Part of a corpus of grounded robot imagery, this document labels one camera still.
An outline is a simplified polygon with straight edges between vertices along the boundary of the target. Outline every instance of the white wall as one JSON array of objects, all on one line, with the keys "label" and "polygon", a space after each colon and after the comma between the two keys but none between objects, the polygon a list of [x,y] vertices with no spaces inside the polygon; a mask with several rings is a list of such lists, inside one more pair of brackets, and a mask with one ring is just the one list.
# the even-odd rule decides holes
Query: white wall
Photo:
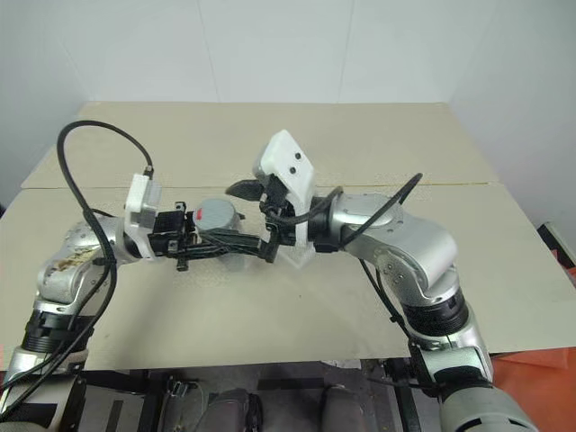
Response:
[{"label": "white wall", "polygon": [[0,202],[87,100],[450,101],[533,222],[574,236],[573,5],[0,0]]},{"label": "white wall", "polygon": [[496,2],[0,0],[0,202],[87,100],[446,101]]},{"label": "white wall", "polygon": [[501,2],[451,106],[528,218],[576,251],[576,2]]},{"label": "white wall", "polygon": [[0,203],[7,205],[86,93],[50,37],[49,2],[0,1]]}]

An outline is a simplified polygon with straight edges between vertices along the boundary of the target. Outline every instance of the table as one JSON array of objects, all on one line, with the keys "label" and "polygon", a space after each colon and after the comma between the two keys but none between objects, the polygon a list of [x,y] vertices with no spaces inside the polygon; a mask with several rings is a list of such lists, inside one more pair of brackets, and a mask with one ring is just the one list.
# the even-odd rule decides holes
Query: table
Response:
[{"label": "table", "polygon": [[[194,206],[223,196],[227,185],[250,177],[257,152],[283,127],[283,117],[316,166],[321,193],[344,185],[350,193],[391,194],[422,171],[425,181],[405,207],[454,235],[464,295],[489,350],[576,345],[576,292],[443,104],[90,103],[80,117],[112,122],[148,148],[164,186],[163,210],[175,201]],[[70,165],[86,199],[120,214],[131,174],[141,171],[140,155],[106,131],[90,128],[70,138]],[[23,188],[0,221],[6,353],[21,342],[42,263],[81,219],[53,152]],[[245,231],[261,232],[257,204],[232,201],[247,215]],[[351,256],[316,255],[300,271],[282,260],[247,260],[243,272],[227,271],[218,260],[191,263],[188,273],[178,273],[172,261],[121,267],[86,368],[408,355],[405,337]]]}]

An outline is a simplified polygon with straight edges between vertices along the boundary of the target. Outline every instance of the orange object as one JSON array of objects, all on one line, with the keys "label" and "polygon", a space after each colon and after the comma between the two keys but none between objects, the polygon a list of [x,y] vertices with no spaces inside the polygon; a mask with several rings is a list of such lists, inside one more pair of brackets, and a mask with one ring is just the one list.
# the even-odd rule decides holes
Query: orange object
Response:
[{"label": "orange object", "polygon": [[542,432],[576,431],[576,347],[505,355],[492,363],[496,386]]}]

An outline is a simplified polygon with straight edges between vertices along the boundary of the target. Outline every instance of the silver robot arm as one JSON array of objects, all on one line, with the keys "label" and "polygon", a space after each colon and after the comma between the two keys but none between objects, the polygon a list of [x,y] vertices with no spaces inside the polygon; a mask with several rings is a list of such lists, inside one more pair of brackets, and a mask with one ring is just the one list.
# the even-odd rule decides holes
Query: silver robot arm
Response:
[{"label": "silver robot arm", "polygon": [[[341,194],[330,207],[330,239],[340,244],[388,199]],[[442,430],[537,430],[491,384],[490,355],[464,300],[454,265],[456,244],[445,229],[395,204],[344,250],[372,263],[398,299],[418,380],[438,388]]]},{"label": "silver robot arm", "polygon": [[[345,250],[374,265],[402,307],[401,325],[409,335],[418,381],[435,389],[427,394],[440,402],[444,431],[537,430],[492,385],[490,355],[464,299],[454,265],[457,247],[445,229],[411,216],[399,203],[373,220],[390,200],[378,193],[349,195],[335,189],[333,198],[313,196],[313,167],[285,130],[274,135],[254,174],[264,193],[260,208],[268,230],[295,230],[295,239],[285,244],[303,251],[312,245],[318,252]],[[254,201],[256,189],[250,193],[232,186],[229,193]],[[369,220],[368,228],[363,226]],[[286,232],[280,237],[290,238]]]}]

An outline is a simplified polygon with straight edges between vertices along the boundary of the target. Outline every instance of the metal frame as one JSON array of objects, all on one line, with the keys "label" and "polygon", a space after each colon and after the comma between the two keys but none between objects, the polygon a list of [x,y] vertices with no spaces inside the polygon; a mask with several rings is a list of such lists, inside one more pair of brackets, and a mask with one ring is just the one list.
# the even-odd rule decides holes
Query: metal frame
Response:
[{"label": "metal frame", "polygon": [[119,392],[144,395],[138,432],[157,432],[170,378],[168,373],[152,373],[148,369],[131,370],[130,374],[113,371],[83,371],[88,385]]}]

